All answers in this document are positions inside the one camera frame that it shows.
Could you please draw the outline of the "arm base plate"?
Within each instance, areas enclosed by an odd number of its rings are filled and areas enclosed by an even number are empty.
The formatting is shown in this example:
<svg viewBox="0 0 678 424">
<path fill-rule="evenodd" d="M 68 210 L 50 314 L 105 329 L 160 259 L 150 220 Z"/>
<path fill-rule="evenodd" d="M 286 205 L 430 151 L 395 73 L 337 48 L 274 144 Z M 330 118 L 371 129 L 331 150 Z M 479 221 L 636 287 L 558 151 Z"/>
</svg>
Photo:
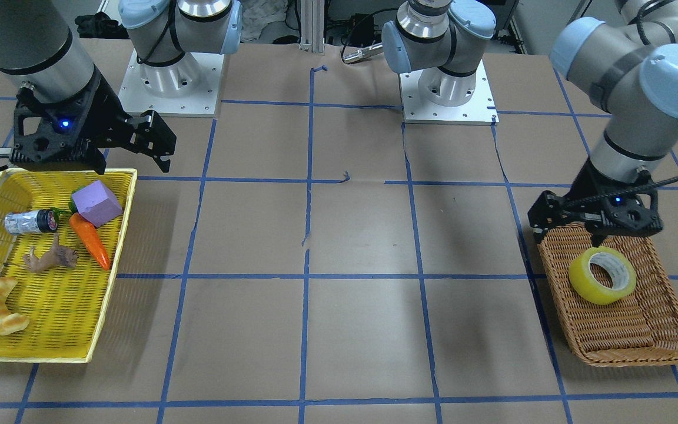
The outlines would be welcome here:
<svg viewBox="0 0 678 424">
<path fill-rule="evenodd" d="M 399 75 L 407 124 L 498 124 L 484 62 L 473 75 L 455 77 L 438 68 Z"/>
<path fill-rule="evenodd" d="M 220 54 L 187 53 L 177 64 L 151 67 L 130 57 L 118 97 L 131 115 L 154 110 L 162 117 L 215 118 L 224 64 Z"/>
</svg>

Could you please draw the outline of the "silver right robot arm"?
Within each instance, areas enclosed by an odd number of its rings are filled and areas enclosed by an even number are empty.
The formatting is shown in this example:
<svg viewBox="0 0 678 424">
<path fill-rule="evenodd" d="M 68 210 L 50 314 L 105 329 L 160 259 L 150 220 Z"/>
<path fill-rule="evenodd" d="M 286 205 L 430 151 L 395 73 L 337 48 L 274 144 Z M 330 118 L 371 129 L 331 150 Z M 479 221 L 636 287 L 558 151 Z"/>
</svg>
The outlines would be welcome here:
<svg viewBox="0 0 678 424">
<path fill-rule="evenodd" d="M 134 44 L 148 93 L 176 97 L 202 83 L 194 54 L 238 51 L 239 1 L 121 1 L 121 22 L 106 15 L 76 22 Z M 103 148 L 123 148 L 170 169 L 177 137 L 156 110 L 124 110 L 94 60 L 51 1 L 0 1 L 0 72 L 18 88 L 14 140 L 0 158 L 27 171 L 94 171 Z M 0 172 L 7 166 L 0 166 Z"/>
</svg>

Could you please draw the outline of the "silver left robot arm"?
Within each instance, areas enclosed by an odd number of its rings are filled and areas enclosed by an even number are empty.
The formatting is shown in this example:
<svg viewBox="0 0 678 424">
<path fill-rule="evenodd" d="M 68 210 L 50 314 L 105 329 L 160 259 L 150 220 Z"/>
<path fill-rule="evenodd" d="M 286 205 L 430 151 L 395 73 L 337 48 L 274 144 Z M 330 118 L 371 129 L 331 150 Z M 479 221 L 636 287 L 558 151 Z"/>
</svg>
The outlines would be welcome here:
<svg viewBox="0 0 678 424">
<path fill-rule="evenodd" d="M 552 67 L 611 118 L 564 196 L 544 191 L 528 212 L 536 243 L 560 226 L 582 223 L 593 246 L 608 236 L 659 233 L 652 171 L 678 142 L 678 1 L 618 1 L 629 22 L 613 27 L 581 17 L 549 54 Z M 384 24 L 382 45 L 397 74 L 423 71 L 425 99 L 458 107 L 476 86 L 476 68 L 496 19 L 476 1 L 407 1 Z"/>
</svg>

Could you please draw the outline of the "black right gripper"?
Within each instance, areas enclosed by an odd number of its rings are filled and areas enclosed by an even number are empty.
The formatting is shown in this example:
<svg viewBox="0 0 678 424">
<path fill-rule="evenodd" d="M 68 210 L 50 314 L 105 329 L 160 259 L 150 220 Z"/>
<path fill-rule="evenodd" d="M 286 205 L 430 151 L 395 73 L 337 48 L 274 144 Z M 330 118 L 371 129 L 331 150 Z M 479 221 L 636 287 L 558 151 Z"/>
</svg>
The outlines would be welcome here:
<svg viewBox="0 0 678 424">
<path fill-rule="evenodd" d="M 127 114 L 118 95 L 97 68 L 81 94 L 86 94 L 86 110 L 78 118 L 78 138 L 87 145 L 87 169 L 104 174 L 106 159 L 100 150 L 123 148 L 152 158 L 162 173 L 170 171 L 177 135 L 158 112 Z"/>
</svg>

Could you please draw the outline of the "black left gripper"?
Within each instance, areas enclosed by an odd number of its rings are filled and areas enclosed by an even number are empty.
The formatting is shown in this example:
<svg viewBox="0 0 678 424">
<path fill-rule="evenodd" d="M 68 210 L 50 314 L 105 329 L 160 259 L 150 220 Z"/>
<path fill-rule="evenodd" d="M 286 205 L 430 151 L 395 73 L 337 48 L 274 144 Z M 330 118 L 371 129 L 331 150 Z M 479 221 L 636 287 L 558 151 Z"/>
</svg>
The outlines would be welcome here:
<svg viewBox="0 0 678 424">
<path fill-rule="evenodd" d="M 626 190 L 630 186 L 607 178 L 592 165 L 589 159 L 584 162 L 569 191 L 569 202 L 579 201 L 592 196 Z M 612 219 L 630 219 L 630 210 L 640 207 L 638 195 L 613 195 L 602 200 L 587 201 L 570 205 L 571 212 L 594 214 Z M 591 245 L 599 247 L 608 236 L 605 227 L 591 228 Z"/>
</svg>

